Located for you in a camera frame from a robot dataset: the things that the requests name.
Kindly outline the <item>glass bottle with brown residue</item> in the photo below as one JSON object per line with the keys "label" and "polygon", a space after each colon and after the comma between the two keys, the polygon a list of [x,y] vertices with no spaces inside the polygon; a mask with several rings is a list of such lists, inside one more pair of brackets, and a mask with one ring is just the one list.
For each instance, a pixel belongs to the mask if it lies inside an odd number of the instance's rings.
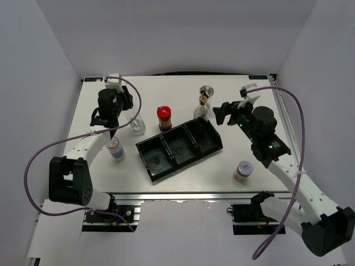
{"label": "glass bottle with brown residue", "polygon": [[199,104],[194,110],[193,119],[202,118],[208,121],[209,113],[210,113],[210,105],[208,103],[208,98],[205,95],[200,95]]}

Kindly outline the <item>clear glass oil bottle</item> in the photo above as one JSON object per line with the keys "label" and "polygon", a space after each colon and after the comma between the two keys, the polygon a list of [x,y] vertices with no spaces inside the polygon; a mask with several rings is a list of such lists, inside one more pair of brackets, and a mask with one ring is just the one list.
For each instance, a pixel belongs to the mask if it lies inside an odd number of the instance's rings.
{"label": "clear glass oil bottle", "polygon": [[134,134],[141,136],[145,134],[146,127],[141,115],[138,115],[131,123],[130,128]]}

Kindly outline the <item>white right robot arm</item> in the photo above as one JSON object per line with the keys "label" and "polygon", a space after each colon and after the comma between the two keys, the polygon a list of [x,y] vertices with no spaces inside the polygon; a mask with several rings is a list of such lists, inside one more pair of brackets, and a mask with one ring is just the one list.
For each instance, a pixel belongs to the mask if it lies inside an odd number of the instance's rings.
{"label": "white right robot arm", "polygon": [[275,134],[277,120],[265,106],[239,102],[223,103],[213,112],[218,125],[229,116],[228,125],[237,125],[251,140],[253,155],[292,192],[301,210],[292,208],[284,225],[297,233],[306,247],[322,257],[352,239],[354,211],[341,208],[300,171],[287,145]]}

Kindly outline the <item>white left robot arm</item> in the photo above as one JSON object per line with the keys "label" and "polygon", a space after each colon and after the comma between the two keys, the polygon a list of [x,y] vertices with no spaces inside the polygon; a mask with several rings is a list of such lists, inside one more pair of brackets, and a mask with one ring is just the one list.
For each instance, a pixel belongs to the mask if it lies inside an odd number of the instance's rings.
{"label": "white left robot arm", "polygon": [[111,196],[93,188],[89,166],[115,135],[120,113],[132,107],[133,96],[126,86],[98,92],[98,107],[91,115],[89,135],[63,157],[54,157],[49,163],[51,201],[98,209],[105,221],[116,217],[117,207],[110,203]]}

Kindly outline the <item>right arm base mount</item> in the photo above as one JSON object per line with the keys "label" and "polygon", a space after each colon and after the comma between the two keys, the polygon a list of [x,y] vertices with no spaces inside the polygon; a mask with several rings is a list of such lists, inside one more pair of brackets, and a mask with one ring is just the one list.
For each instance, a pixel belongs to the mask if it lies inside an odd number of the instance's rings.
{"label": "right arm base mount", "polygon": [[279,223],[263,214],[261,203],[275,195],[263,191],[251,198],[248,204],[232,204],[226,212],[232,216],[232,227],[235,236],[271,235]]}

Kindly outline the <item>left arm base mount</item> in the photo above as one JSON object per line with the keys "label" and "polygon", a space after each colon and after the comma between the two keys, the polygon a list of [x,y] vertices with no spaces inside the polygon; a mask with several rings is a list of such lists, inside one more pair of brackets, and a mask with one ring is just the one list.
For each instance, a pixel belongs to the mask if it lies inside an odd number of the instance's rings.
{"label": "left arm base mount", "polygon": [[82,232],[133,233],[140,219],[140,203],[130,203],[110,195],[109,208],[103,213],[86,211]]}

